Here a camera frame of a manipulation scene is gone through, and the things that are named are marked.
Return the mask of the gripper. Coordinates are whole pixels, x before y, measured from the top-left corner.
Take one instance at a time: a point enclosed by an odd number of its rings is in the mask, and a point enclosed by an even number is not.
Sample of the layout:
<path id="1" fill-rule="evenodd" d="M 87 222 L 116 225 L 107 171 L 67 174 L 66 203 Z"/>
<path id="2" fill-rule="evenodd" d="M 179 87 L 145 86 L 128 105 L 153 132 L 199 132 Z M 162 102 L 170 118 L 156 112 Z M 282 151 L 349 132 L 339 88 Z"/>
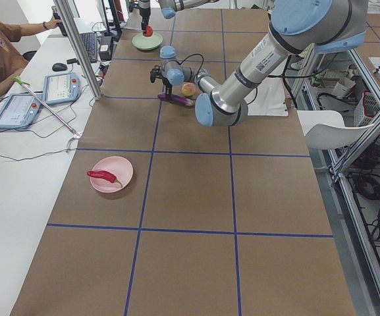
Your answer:
<path id="1" fill-rule="evenodd" d="M 142 18 L 141 29 L 143 32 L 147 31 L 149 26 L 149 18 L 151 15 L 150 0 L 138 0 L 139 13 Z"/>
<path id="2" fill-rule="evenodd" d="M 172 100 L 172 89 L 173 86 L 162 74 L 161 67 L 159 65 L 155 65 L 151 70 L 149 74 L 149 79 L 151 83 L 154 83 L 157 79 L 160 79 L 163 83 L 164 92 L 161 92 L 157 95 L 157 97 L 162 101 L 171 101 Z"/>

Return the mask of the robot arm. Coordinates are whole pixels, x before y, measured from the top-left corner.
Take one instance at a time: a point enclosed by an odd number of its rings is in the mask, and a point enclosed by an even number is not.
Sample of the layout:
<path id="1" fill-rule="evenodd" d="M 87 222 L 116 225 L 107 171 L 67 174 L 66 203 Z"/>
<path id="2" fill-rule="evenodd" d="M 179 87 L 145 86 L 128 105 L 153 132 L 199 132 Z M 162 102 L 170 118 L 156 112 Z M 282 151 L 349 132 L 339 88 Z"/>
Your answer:
<path id="1" fill-rule="evenodd" d="M 171 19 L 175 17 L 176 13 L 183 11 L 184 9 L 191 9 L 199 7 L 206 3 L 216 3 L 215 0 L 160 0 L 158 1 L 161 9 L 161 14 L 165 19 Z M 149 30 L 149 18 L 151 15 L 151 1 L 139 0 L 138 9 L 140 16 L 142 17 L 141 29 L 144 34 Z"/>
<path id="2" fill-rule="evenodd" d="M 267 35 L 223 84 L 204 69 L 183 67 L 171 46 L 161 48 L 162 63 L 151 70 L 150 80 L 162 80 L 167 100 L 173 86 L 195 83 L 201 90 L 195 104 L 197 121 L 204 126 L 234 126 L 248 115 L 246 96 L 289 55 L 303 52 L 310 44 L 318 53 L 360 46 L 366 36 L 367 8 L 367 1 L 356 0 L 276 1 Z"/>

